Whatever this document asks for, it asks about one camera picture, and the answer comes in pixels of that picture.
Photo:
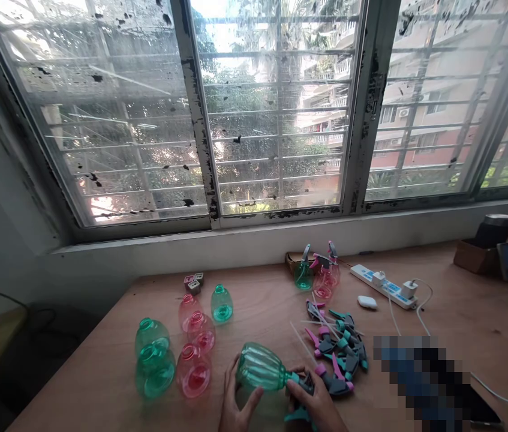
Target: power plug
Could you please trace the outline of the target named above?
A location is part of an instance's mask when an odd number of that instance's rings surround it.
[[[385,281],[386,274],[383,271],[376,272],[372,275],[372,284],[374,284],[377,288],[382,288]]]
[[[406,281],[402,284],[402,289],[400,290],[399,293],[409,300],[416,294],[416,290],[417,283],[412,281]]]

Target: power strip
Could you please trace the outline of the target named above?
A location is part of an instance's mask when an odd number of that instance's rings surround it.
[[[389,280],[384,280],[384,283],[381,287],[377,287],[372,282],[372,277],[374,276],[374,272],[370,269],[365,268],[363,265],[354,265],[350,269],[350,273],[353,274],[358,279],[362,280],[366,284],[370,285],[376,291],[382,293],[384,297],[387,297],[388,293],[390,295],[390,299],[403,309],[415,309],[417,305],[417,297],[413,296],[411,299],[407,299],[400,294],[401,288],[396,284],[391,283]]]

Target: small cube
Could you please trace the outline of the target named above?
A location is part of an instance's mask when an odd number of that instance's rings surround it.
[[[184,278],[184,286],[186,287],[186,289],[188,289],[188,285],[190,284],[190,282],[192,282],[194,280],[194,276],[193,275],[190,275],[190,276],[186,276]]]
[[[194,280],[197,280],[200,286],[204,286],[204,273],[196,273],[194,275]]]
[[[200,288],[200,283],[198,281],[192,281],[188,284],[187,291],[192,294],[194,297],[197,296],[202,289]]]

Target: cardboard box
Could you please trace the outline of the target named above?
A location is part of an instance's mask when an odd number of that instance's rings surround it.
[[[294,271],[296,270],[297,265],[302,261],[302,256],[303,252],[287,252],[285,254],[285,264],[288,266],[292,276],[294,276]],[[314,262],[314,253],[312,251],[308,253],[308,262],[310,265]]]
[[[474,246],[472,240],[458,240],[453,263],[475,274],[501,275],[498,250]]]

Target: electric cord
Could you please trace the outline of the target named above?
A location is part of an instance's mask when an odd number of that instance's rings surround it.
[[[33,331],[32,330],[29,331],[30,342],[33,343],[34,345],[37,345],[41,349],[41,352],[46,353],[46,355],[48,357],[64,358],[68,354],[71,354],[80,344],[80,338],[77,335],[75,335],[73,333],[62,332],[62,331],[50,328],[50,325],[58,317],[58,314],[54,309],[43,308],[43,309],[38,309],[36,311],[31,312],[30,307],[27,304],[15,299],[7,294],[0,292],[0,297],[8,299],[11,302],[17,304],[18,306],[21,306],[22,308],[24,308],[24,310],[26,311],[26,314],[28,315],[28,321],[30,321],[30,319],[33,319],[34,317],[36,317],[38,314],[41,314],[44,312],[49,312],[52,315],[51,318],[49,320],[47,320],[44,324],[42,324],[39,328],[37,328],[36,330],[33,330]],[[66,339],[70,340],[71,343],[68,344],[68,348],[66,348],[66,349],[62,348],[62,349],[58,349],[58,350],[53,350],[53,349],[47,348],[46,344],[39,341],[39,338],[42,335],[49,335],[49,336],[53,336],[53,337],[57,337],[57,338],[66,338]]]
[[[418,307],[417,307],[417,310],[416,310],[416,315],[418,317],[418,319],[420,320],[420,323],[422,323],[422,326],[424,328],[424,330],[426,331],[426,333],[428,334],[428,336],[431,336],[431,333],[429,332],[428,328],[426,327],[426,325],[424,324],[423,320],[422,320],[422,317],[420,316],[420,310],[422,309],[422,307],[428,303],[428,301],[432,298],[432,296],[434,295],[434,289],[431,287],[431,285],[429,283],[427,283],[425,280],[422,280],[422,279],[412,279],[412,283],[414,283],[415,281],[420,281],[420,282],[423,282],[430,290],[430,294],[428,296],[428,298],[426,298],[424,300],[424,302],[422,304],[420,304]],[[390,312],[392,313],[392,318],[393,318],[393,323],[394,325],[396,326],[396,330],[398,331],[398,335],[401,336],[401,333],[399,331],[399,328],[398,328],[398,324],[396,323],[396,320],[395,318],[393,317],[393,311],[392,311],[392,301],[390,300],[390,296],[388,295],[388,300],[390,301]],[[503,400],[504,402],[508,403],[508,399],[507,398],[504,398],[503,396],[497,394],[495,391],[493,391],[490,387],[488,387],[486,385],[485,382],[483,382],[481,379],[478,378],[478,376],[476,374],[474,374],[473,372],[470,372],[471,376],[476,380],[478,381],[488,392],[490,392],[493,396],[497,397],[498,399],[500,400]]]

